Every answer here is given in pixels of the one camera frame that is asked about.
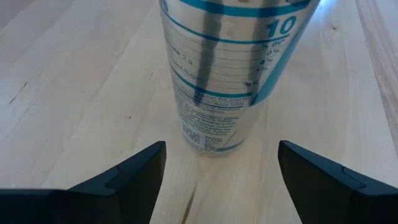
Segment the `can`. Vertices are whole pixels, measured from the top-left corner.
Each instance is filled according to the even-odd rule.
[[[319,0],[160,0],[185,139],[217,156],[259,116]]]

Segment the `qr code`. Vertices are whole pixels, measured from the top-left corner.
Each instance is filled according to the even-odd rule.
[[[200,143],[200,135],[197,133],[194,133],[190,128],[188,128],[185,124],[182,124],[182,130],[185,133],[185,135],[191,139],[193,142],[199,144]]]

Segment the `energy drink can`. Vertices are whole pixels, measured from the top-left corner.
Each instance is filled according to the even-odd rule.
[[[236,149],[258,118],[319,0],[160,0],[183,134]]]

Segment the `blue stripe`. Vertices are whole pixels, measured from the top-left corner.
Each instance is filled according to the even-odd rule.
[[[197,9],[204,10],[206,12],[228,15],[228,16],[256,17],[256,18],[279,16],[279,15],[289,14],[292,12],[297,12],[301,9],[305,9],[310,2],[310,1],[303,1],[288,6],[279,6],[279,7],[248,8],[248,7],[224,6],[204,0],[180,0],[180,1]]]
[[[274,39],[267,39],[267,40],[229,40],[229,39],[222,39],[222,38],[218,38],[218,37],[213,37],[210,35],[206,35],[206,34],[201,34],[199,32],[196,32],[194,30],[189,29],[188,27],[182,25],[181,23],[177,22],[175,19],[173,19],[165,10],[163,7],[161,7],[161,9],[163,10],[164,14],[177,26],[185,29],[186,31],[195,34],[199,37],[202,37],[204,39],[208,39],[208,40],[214,40],[217,42],[225,42],[225,43],[230,43],[230,44],[265,44],[265,43],[269,43],[275,40],[281,40],[284,39],[286,37],[288,37],[290,34],[284,35],[282,37],[278,37],[278,38],[274,38]]]
[[[206,93],[211,96],[219,96],[219,97],[225,97],[225,98],[239,98],[239,97],[247,97],[247,96],[252,95],[252,93],[226,94],[226,93],[216,93],[213,91],[204,90],[204,89],[200,88],[199,86],[195,86],[194,84],[191,84],[190,82],[188,82],[184,78],[182,78],[182,76],[180,74],[178,74],[178,72],[173,68],[172,65],[170,65],[170,68],[172,68],[173,72],[179,77],[179,79],[181,79],[181,81],[183,81],[185,84],[187,84],[188,86],[192,87],[194,90],[199,91],[201,93]]]
[[[237,143],[237,144],[235,144],[235,145],[233,145],[233,146],[224,147],[224,148],[218,148],[216,151],[217,151],[217,152],[228,151],[228,150],[231,150],[231,149],[233,149],[233,148],[236,148],[236,147],[240,146],[243,142],[244,142],[244,140],[241,141],[241,142],[239,142],[239,143]]]
[[[275,84],[278,82],[280,75],[284,71],[284,68],[287,62],[289,61],[289,58],[292,55],[294,48],[297,45],[297,42],[300,40],[301,36],[303,35],[304,30],[307,24],[310,22],[312,14],[314,13],[316,8],[317,8],[316,6],[313,7],[313,9],[311,9],[311,11],[308,13],[307,17],[305,18],[301,26],[298,28],[297,33],[293,36],[292,41],[290,42],[285,52],[280,57],[273,71],[269,74],[267,80],[253,98],[253,101],[251,102],[250,106],[256,105],[260,103],[262,100],[265,100],[269,96],[271,91],[274,89]]]

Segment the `silver can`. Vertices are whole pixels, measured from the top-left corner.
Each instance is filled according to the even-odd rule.
[[[319,0],[160,0],[183,134],[217,156],[245,140]]]

